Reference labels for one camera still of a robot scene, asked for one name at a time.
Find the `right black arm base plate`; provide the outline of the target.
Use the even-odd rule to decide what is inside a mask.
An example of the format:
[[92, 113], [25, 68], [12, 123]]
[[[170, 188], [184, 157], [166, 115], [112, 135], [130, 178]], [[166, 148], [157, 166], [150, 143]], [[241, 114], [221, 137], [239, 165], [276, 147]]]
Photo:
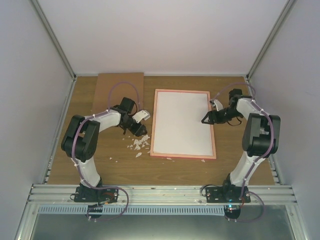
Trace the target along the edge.
[[248, 187], [244, 187], [242, 198], [240, 197], [241, 192], [240, 186], [208, 186], [205, 188], [205, 197], [207, 203], [250, 203], [251, 197]]

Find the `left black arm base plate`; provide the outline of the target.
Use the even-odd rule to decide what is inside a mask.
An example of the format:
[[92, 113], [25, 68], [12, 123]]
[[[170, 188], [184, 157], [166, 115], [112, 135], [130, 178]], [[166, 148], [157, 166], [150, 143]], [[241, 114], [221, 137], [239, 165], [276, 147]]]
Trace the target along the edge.
[[76, 188], [75, 193], [70, 195], [70, 199], [76, 203], [116, 203], [118, 194], [118, 189], [108, 188], [97, 190], [80, 185]]

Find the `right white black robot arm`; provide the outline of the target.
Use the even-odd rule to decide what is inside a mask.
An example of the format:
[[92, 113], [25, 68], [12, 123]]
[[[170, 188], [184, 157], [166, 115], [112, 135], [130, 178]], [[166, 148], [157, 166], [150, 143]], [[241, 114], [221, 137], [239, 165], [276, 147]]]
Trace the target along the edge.
[[254, 97], [243, 95], [241, 89], [234, 88], [228, 94], [228, 106], [223, 107], [216, 98], [211, 99], [214, 108], [201, 120], [203, 124], [229, 124], [232, 119], [245, 119], [246, 125], [242, 137], [243, 154], [228, 174], [219, 189], [223, 200], [234, 202], [245, 195], [253, 173], [279, 147], [281, 118], [263, 110]]

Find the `brown cardboard backing sheet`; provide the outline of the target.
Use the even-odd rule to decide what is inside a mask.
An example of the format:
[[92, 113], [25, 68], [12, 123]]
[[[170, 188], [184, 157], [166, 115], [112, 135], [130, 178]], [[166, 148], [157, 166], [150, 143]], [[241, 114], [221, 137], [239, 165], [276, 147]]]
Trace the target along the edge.
[[97, 77], [93, 114], [121, 103], [126, 97], [135, 101], [140, 109], [144, 105], [144, 73], [100, 73]]

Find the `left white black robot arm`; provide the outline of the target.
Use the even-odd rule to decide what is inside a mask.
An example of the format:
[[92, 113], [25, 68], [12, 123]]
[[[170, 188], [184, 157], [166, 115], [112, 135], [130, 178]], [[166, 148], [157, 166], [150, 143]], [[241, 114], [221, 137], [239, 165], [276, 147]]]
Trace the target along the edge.
[[142, 109], [132, 114], [134, 105], [132, 99], [125, 97], [119, 105], [103, 112], [89, 116], [74, 115], [70, 120], [61, 149], [73, 161], [81, 185], [87, 188], [85, 195], [92, 202], [98, 202], [103, 197], [102, 179], [94, 161], [99, 134], [113, 127], [121, 128], [124, 133], [130, 131], [136, 137], [147, 134], [142, 121], [149, 119], [150, 113]]

